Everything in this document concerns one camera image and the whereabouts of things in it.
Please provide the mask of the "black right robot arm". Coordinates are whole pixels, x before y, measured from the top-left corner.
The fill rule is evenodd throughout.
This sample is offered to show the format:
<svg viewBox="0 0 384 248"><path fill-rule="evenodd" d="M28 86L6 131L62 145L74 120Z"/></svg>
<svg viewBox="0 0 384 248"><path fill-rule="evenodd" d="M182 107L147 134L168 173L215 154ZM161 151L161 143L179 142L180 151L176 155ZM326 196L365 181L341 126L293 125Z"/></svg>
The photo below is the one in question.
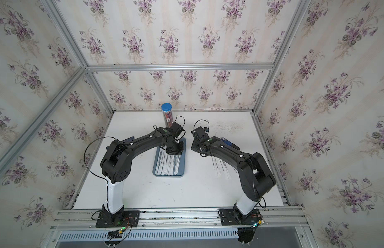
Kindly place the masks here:
<svg viewBox="0 0 384 248"><path fill-rule="evenodd" d="M276 186L276 179L263 155L242 152L223 138L210 137L202 127L194 129L192 136L192 151L202 157L221 159L237 170L243 195L235 204L234 211L242 218L249 216L264 195Z"/></svg>

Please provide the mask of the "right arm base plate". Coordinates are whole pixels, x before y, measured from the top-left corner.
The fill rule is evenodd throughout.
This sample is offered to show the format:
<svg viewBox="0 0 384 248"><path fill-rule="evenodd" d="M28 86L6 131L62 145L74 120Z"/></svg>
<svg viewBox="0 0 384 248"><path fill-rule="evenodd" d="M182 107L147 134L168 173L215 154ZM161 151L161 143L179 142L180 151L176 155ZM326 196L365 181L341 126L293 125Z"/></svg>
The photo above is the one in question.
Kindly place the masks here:
<svg viewBox="0 0 384 248"><path fill-rule="evenodd" d="M236 207L221 208L218 210L222 226L241 226L247 225L258 227L263 224L263 216L259 209L253 209L249 214L243 215Z"/></svg>

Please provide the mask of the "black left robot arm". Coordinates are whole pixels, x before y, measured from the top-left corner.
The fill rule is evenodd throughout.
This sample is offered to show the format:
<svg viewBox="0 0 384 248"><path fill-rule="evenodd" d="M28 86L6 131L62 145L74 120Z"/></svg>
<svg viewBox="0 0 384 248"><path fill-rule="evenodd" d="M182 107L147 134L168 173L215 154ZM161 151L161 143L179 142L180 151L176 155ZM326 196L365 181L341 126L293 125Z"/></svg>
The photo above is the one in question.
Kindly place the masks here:
<svg viewBox="0 0 384 248"><path fill-rule="evenodd" d="M115 139L106 147L100 167L107 182L106 202L103 206L110 217L124 211L123 183L131 173L133 159L153 148L163 146L166 154L181 155L183 142L180 135L184 132L181 125L173 123L171 127L155 127L152 132L132 141Z"/></svg>

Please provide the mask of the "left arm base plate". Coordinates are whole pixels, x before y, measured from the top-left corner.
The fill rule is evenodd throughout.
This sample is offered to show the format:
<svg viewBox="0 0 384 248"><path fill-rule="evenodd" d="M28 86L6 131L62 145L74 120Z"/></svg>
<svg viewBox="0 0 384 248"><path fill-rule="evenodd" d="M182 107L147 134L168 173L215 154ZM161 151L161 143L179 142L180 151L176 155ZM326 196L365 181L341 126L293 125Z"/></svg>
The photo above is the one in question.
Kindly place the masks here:
<svg viewBox="0 0 384 248"><path fill-rule="evenodd" d="M116 214L109 213L105 208L99 213L99 217L96 221L96 228L121 228L131 226L137 227L140 217L140 211L138 210L119 210Z"/></svg>

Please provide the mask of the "blue storage tray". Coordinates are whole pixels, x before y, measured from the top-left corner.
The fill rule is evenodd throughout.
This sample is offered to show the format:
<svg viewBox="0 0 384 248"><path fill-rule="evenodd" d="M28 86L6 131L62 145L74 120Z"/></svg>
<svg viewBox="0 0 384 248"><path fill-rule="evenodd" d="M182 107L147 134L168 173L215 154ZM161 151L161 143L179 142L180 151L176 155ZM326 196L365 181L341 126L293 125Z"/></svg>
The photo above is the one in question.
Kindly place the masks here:
<svg viewBox="0 0 384 248"><path fill-rule="evenodd" d="M156 150L152 173L156 177L183 177L186 160L186 138L182 138L183 150L181 155L168 155L162 148Z"/></svg>

